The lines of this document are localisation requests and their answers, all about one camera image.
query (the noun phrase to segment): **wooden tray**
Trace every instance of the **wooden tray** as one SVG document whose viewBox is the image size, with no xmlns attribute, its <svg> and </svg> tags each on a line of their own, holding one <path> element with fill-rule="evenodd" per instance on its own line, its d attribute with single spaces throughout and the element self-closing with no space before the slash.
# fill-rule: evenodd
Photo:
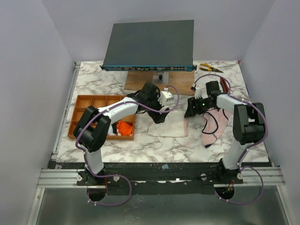
<svg viewBox="0 0 300 225">
<path fill-rule="evenodd" d="M 78 124 L 79 119 L 83 115 L 86 107 L 92 105 L 95 108 L 100 108 L 104 106 L 111 105 L 113 103 L 119 102 L 125 98 L 125 95 L 78 95 L 75 108 L 73 111 L 73 116 L 70 123 L 70 128 L 68 132 L 68 137 L 70 139 L 76 139 L 73 135 L 73 131 Z M 107 140 L 133 140 L 135 136 L 135 115 L 130 115 L 121 119 L 132 126 L 132 135 L 131 136 L 107 136 Z"/>
</svg>

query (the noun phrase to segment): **gray wall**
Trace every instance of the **gray wall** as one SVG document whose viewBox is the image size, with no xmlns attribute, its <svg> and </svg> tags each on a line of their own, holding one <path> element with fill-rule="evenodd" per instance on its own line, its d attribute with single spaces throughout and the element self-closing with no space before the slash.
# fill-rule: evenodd
<svg viewBox="0 0 300 225">
<path fill-rule="evenodd" d="M 195 60 L 240 60 L 274 0 L 42 0 L 73 60 L 103 60 L 114 23 L 195 20 Z"/>
<path fill-rule="evenodd" d="M 0 2 L 0 224 L 26 224 L 74 64 L 40 0 Z"/>
<path fill-rule="evenodd" d="M 268 153 L 280 165 L 300 222 L 300 1 L 276 0 L 241 62 L 250 97 L 261 101 Z"/>
</svg>

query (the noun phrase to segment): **wooden board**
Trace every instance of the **wooden board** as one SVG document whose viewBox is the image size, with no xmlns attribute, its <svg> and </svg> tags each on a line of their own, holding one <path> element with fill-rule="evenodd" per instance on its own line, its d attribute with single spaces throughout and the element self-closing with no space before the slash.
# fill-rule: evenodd
<svg viewBox="0 0 300 225">
<path fill-rule="evenodd" d="M 149 81 L 152 82 L 153 75 L 156 75 L 152 71 L 130 71 L 127 73 L 125 90 L 140 90 L 144 84 Z M 175 86 L 181 95 L 191 95 L 195 93 L 191 90 L 192 84 L 195 82 L 195 72 L 169 72 L 169 83 Z M 155 83 L 159 89 L 163 90 L 166 84 Z M 175 90 L 170 88 L 170 92 L 176 94 Z"/>
<path fill-rule="evenodd" d="M 70 139 L 76 139 L 73 135 L 73 131 L 78 124 L 78 121 L 83 115 L 84 110 L 92 105 L 95 108 L 105 107 L 113 103 L 119 102 L 125 97 L 125 95 L 78 95 L 75 103 L 75 108 L 73 111 L 73 116 L 71 119 L 68 137 Z M 135 136 L 135 115 L 130 115 L 121 119 L 132 126 L 132 135 L 131 136 L 113 136 L 108 135 L 107 140 L 133 140 Z"/>
</svg>

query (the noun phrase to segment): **gray floor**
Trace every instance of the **gray floor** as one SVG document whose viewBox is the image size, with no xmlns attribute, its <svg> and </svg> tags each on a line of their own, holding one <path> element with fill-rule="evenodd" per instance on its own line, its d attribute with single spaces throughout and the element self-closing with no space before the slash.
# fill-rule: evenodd
<svg viewBox="0 0 300 225">
<path fill-rule="evenodd" d="M 240 187 L 233 200 L 248 201 L 258 187 Z M 119 201 L 123 196 L 108 196 Z M 45 191 L 38 225 L 287 225 L 276 187 L 255 204 L 237 206 L 215 195 L 135 195 L 119 207 L 87 203 L 83 189 Z"/>
</svg>

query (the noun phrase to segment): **cable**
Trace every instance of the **cable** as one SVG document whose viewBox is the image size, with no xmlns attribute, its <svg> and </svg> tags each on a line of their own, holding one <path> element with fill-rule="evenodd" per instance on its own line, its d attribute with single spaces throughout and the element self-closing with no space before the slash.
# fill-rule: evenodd
<svg viewBox="0 0 300 225">
<path fill-rule="evenodd" d="M 264 132 L 264 135 L 263 135 L 262 139 L 259 140 L 259 141 L 256 142 L 256 143 L 253 143 L 253 144 L 247 146 L 247 147 L 245 148 L 245 150 L 242 152 L 242 154 L 240 155 L 239 159 L 238 159 L 238 168 L 239 168 L 239 171 L 240 171 L 240 172 L 242 172 L 245 168 L 250 168 L 250 169 L 254 170 L 254 171 L 258 174 L 259 178 L 261 179 L 261 182 L 262 182 L 262 189 L 261 189 L 261 192 L 260 192 L 259 196 L 258 196 L 256 199 L 254 199 L 254 200 L 252 200 L 252 201 L 250 201 L 250 202 L 233 202 L 233 201 L 230 201 L 230 200 L 228 200 L 228 199 L 224 199 L 224 198 L 220 197 L 220 196 L 218 195 L 218 193 L 215 191 L 215 194 L 219 197 L 219 199 L 222 200 L 222 201 L 224 201 L 224 202 L 227 202 L 227 203 L 236 204 L 236 205 L 248 205 L 248 204 L 255 203 L 255 202 L 257 202 L 257 201 L 262 197 L 262 195 L 263 195 L 263 191 L 264 191 L 263 178 L 262 178 L 262 176 L 260 175 L 260 173 L 259 173 L 256 169 L 254 169 L 253 167 L 251 167 L 251 166 L 244 166 L 244 167 L 241 168 L 240 165 L 241 165 L 241 163 L 242 163 L 243 158 L 244 158 L 244 157 L 246 156 L 246 154 L 248 153 L 249 149 L 252 148 L 253 146 L 256 146 L 256 145 L 262 143 L 262 142 L 266 139 L 266 137 L 268 136 L 269 126 L 268 126 L 267 120 L 266 120 L 265 116 L 263 115 L 263 113 L 262 113 L 255 105 L 253 105 L 251 102 L 248 102 L 248 101 L 246 101 L 246 100 L 244 100 L 244 99 L 239 99 L 238 97 L 235 97 L 235 96 L 232 96 L 232 95 L 230 94 L 231 85 L 230 85 L 229 81 L 228 81 L 226 78 L 224 78 L 223 76 L 220 76 L 220 75 L 218 75 L 218 74 L 205 74 L 205 75 L 202 75 L 202 76 L 198 77 L 198 78 L 196 79 L 196 81 L 195 81 L 195 84 L 196 84 L 196 82 L 197 82 L 199 79 L 201 79 L 202 77 L 205 77 L 205 76 L 218 76 L 218 77 L 220 77 L 220 78 L 223 78 L 223 79 L 227 82 L 227 84 L 228 84 L 228 88 L 229 88 L 229 90 L 228 90 L 228 96 L 231 97 L 231 98 L 233 98 L 233 99 L 235 99 L 235 100 L 237 100 L 237 101 L 239 101 L 239 102 L 246 103 L 247 105 L 250 105 L 250 106 L 251 106 L 253 109 L 255 109 L 255 110 L 257 111 L 257 113 L 262 117 L 262 120 L 263 120 L 263 122 L 264 122 L 265 132 Z"/>
<path fill-rule="evenodd" d="M 151 110 L 151 111 L 153 111 L 153 112 L 156 112 L 156 113 L 169 113 L 170 111 L 173 111 L 173 110 L 178 106 L 180 97 L 179 97 L 179 91 L 177 90 L 177 88 L 175 88 L 175 87 L 172 86 L 172 85 L 167 85 L 166 87 L 172 87 L 172 88 L 174 88 L 175 91 L 176 91 L 176 94 L 177 94 L 177 102 L 176 102 L 175 106 L 174 106 L 172 109 L 170 109 L 170 110 L 159 111 L 159 110 L 151 109 L 151 108 L 149 108 L 149 107 L 147 107 L 147 106 L 145 106 L 145 105 L 143 105 L 143 104 L 141 104 L 141 103 L 135 102 L 135 101 L 120 102 L 120 103 L 118 103 L 118 104 L 115 104 L 115 105 L 110 106 L 108 109 L 111 110 L 111 109 L 116 108 L 116 107 L 118 107 L 118 106 L 120 106 L 120 105 L 124 105 L 124 104 L 128 104 L 128 103 L 133 103 L 133 104 L 140 105 L 140 106 L 142 106 L 142 107 L 144 107 L 144 108 L 146 108 L 146 109 L 148 109 L 148 110 Z M 94 202 L 94 201 L 92 201 L 92 200 L 90 199 L 90 194 L 89 194 L 89 192 L 88 192 L 88 198 L 89 198 L 89 201 L 88 201 L 88 202 L 92 202 L 92 203 L 94 203 L 95 205 L 103 205 L 103 206 L 119 206 L 119 205 L 122 205 L 122 204 L 126 203 L 126 202 L 130 199 L 130 197 L 131 197 L 132 187 L 131 187 L 130 181 L 128 180 L 127 177 L 125 177 L 125 176 L 123 176 L 123 175 L 119 175 L 119 174 L 115 174 L 115 175 L 103 175 L 103 176 L 95 174 L 95 173 L 91 170 L 91 168 L 90 168 L 90 166 L 89 166 L 89 162 L 88 162 L 87 157 L 86 157 L 86 150 L 85 150 L 84 148 L 82 148 L 81 146 L 79 146 L 79 144 L 78 144 L 78 143 L 79 143 L 79 140 L 81 139 L 81 137 L 82 137 L 83 133 L 85 132 L 85 130 L 91 125 L 91 123 L 92 123 L 93 121 L 95 121 L 95 119 L 97 119 L 100 115 L 102 115 L 102 114 L 105 113 L 105 112 L 107 112 L 107 109 L 104 109 L 103 111 L 99 112 L 96 116 L 94 116 L 94 117 L 93 117 L 93 118 L 85 125 L 85 127 L 82 129 L 82 131 L 80 132 L 79 136 L 78 136 L 77 139 L 76 139 L 75 146 L 76 146 L 76 148 L 78 148 L 78 149 L 80 149 L 80 150 L 83 151 L 85 164 L 87 165 L 87 168 L 88 168 L 89 172 L 90 172 L 94 177 L 98 177 L 98 178 L 120 177 L 120 178 L 125 179 L 125 180 L 127 181 L 128 185 L 129 185 L 129 194 L 128 194 L 127 198 L 126 198 L 124 201 L 120 202 L 120 203 L 107 204 L 107 203 L 101 203 L 101 202 Z"/>
</svg>

